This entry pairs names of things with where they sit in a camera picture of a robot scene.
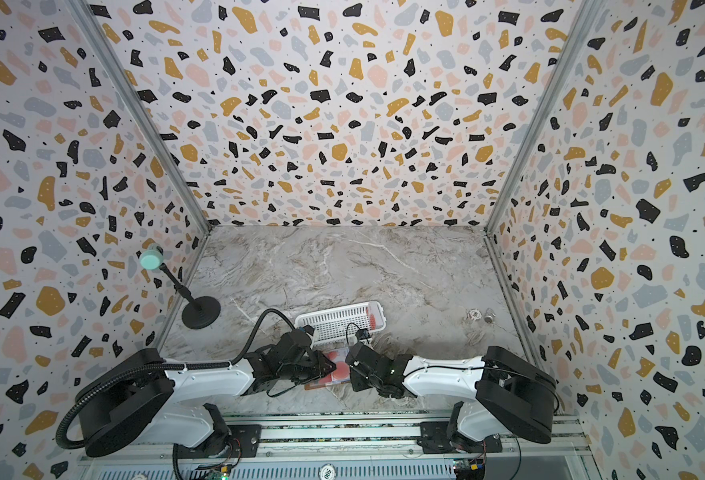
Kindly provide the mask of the brown leather card holder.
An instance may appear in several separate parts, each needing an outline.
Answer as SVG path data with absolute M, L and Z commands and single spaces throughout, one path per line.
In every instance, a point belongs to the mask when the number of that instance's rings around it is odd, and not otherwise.
M 328 375 L 310 382 L 310 384 L 304 386 L 304 389 L 314 390 L 350 383 L 350 366 L 346 364 L 348 352 L 350 352 L 350 348 L 348 347 L 324 352 L 324 355 L 336 366 L 336 369 L 328 373 Z

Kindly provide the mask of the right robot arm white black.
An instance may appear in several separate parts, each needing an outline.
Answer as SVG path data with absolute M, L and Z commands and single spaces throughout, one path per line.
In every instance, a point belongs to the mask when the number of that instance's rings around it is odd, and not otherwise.
M 407 354 L 390 359 L 358 342 L 350 348 L 346 365 L 356 392 L 373 389 L 391 399 L 459 399 L 451 428 L 463 439 L 480 442 L 509 433 L 533 443 L 551 442 L 559 408 L 555 380 L 502 347 L 491 346 L 482 356 L 462 360 Z

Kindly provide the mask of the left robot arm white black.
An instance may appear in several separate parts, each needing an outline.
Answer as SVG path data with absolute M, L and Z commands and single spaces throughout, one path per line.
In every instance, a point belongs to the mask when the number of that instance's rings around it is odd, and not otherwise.
M 312 349 L 310 329 L 294 329 L 234 362 L 174 363 L 146 348 L 78 394 L 82 448 L 98 458 L 132 444 L 170 444 L 186 458 L 214 458 L 250 436 L 233 432 L 210 398 L 268 393 L 280 381 L 304 386 L 334 371 Z

